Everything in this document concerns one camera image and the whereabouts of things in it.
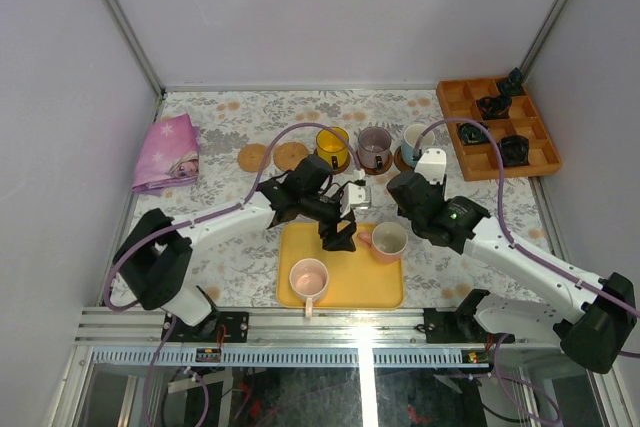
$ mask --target gray wall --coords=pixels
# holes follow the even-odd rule
[[[553,0],[120,0],[167,85],[423,84],[507,72]]]
[[[571,0],[529,86],[564,166],[544,179],[572,259],[640,300],[640,0]],[[640,328],[627,349],[640,352]],[[620,360],[640,400],[640,361]]]
[[[101,0],[0,12],[0,424],[41,426],[154,98]]]

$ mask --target cup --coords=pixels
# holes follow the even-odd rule
[[[418,160],[420,160],[419,158],[413,160],[413,148],[416,146],[418,137],[427,127],[428,125],[425,124],[411,124],[404,129],[404,133],[402,134],[402,160],[410,167],[415,167]],[[433,145],[435,140],[436,136],[433,134],[433,131],[425,135],[420,144],[420,155],[422,155],[426,147]]]
[[[358,240],[371,250],[381,264],[392,264],[402,257],[408,237],[404,228],[395,222],[378,224],[373,232],[360,232]]]
[[[310,319],[313,304],[327,295],[329,271],[318,259],[302,259],[291,269],[289,283],[296,296],[304,302],[304,316]]]
[[[344,140],[349,142],[349,134],[340,127],[331,127],[340,134]],[[316,137],[316,148],[318,156],[327,162],[333,170],[342,167],[349,158],[349,149],[337,136],[328,130],[321,130]]]
[[[382,170],[391,155],[391,134],[382,127],[367,127],[358,135],[358,158],[363,167]]]

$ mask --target floral tablecloth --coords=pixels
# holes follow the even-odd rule
[[[320,122],[345,129],[355,143],[360,130],[370,125],[387,129],[400,145],[402,131],[416,121],[431,123],[442,118],[435,91],[320,91],[320,92],[216,92],[172,93],[166,98],[162,118],[183,113],[200,127],[200,178],[196,185],[175,187],[162,196],[141,195],[135,207],[134,224],[146,211],[160,207],[167,215],[185,214],[234,200],[248,192],[254,174],[242,171],[237,155],[248,143],[269,144],[285,127],[301,121]],[[283,140],[299,141],[314,149],[317,131],[291,132]],[[455,158],[445,127],[435,132],[436,144],[447,153],[447,196],[467,196],[490,211],[496,209],[496,181],[466,182]],[[352,178],[353,163],[338,182]],[[280,171],[273,162],[266,178]],[[379,223],[396,221],[396,205],[385,189],[398,174],[368,177],[373,207],[358,212],[358,220]],[[508,179],[505,214],[512,230],[548,249],[538,209],[528,179]],[[249,233],[212,248],[196,250],[186,282],[205,288],[217,304],[234,307],[275,307],[278,250],[282,227]],[[433,247],[413,234],[404,256],[406,299],[404,307],[454,307],[472,288],[484,288],[514,299],[537,299],[535,294],[491,266],[449,249]],[[133,299],[126,284],[117,279],[113,301]]]

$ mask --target wooden coaster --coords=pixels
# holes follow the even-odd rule
[[[286,142],[273,151],[273,161],[283,172],[294,170],[309,155],[309,149],[300,142]]]
[[[398,147],[396,149],[396,153],[393,154],[393,160],[396,164],[396,168],[400,171],[400,172],[406,172],[407,170],[413,170],[413,167],[411,167],[410,165],[408,165],[404,159],[402,158],[402,148]]]
[[[262,144],[249,144],[242,148],[238,154],[238,165],[245,172],[257,172],[260,170],[260,163],[264,158],[264,154],[267,152],[267,146]],[[268,166],[271,163],[271,156],[267,160],[265,165]]]
[[[313,155],[318,155],[318,149],[313,151]],[[344,164],[342,164],[342,167],[338,167],[336,170],[333,171],[333,175],[341,174],[342,172],[347,170],[347,167],[349,167],[350,163],[351,163],[351,154],[347,156],[347,161]]]
[[[369,167],[365,167],[362,164],[362,160],[360,160],[360,165],[362,165],[362,169],[364,170],[364,172],[367,175],[380,175],[380,174],[384,174],[387,170],[389,170],[391,168],[391,166],[393,165],[393,155],[390,155],[389,158],[387,159],[387,163],[384,164],[382,166],[382,168],[380,170],[377,169],[370,169]]]

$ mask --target folded pink napkin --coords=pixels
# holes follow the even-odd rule
[[[188,114],[153,124],[133,176],[134,192],[160,195],[165,187],[198,179],[197,128]]]

